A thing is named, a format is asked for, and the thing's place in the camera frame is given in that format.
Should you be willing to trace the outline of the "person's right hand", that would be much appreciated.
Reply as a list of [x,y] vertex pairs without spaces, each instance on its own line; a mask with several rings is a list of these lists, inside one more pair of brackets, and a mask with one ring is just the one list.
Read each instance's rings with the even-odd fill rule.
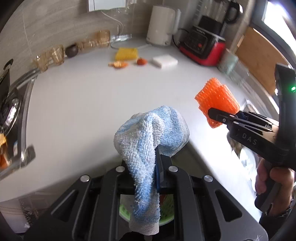
[[[258,195],[266,192],[267,176],[268,174],[265,168],[265,160],[260,158],[255,182],[255,190]],[[274,199],[271,209],[268,213],[269,216],[278,216],[289,208],[292,201],[295,172],[290,168],[275,167],[271,169],[269,176],[272,180],[281,184],[281,189]]]

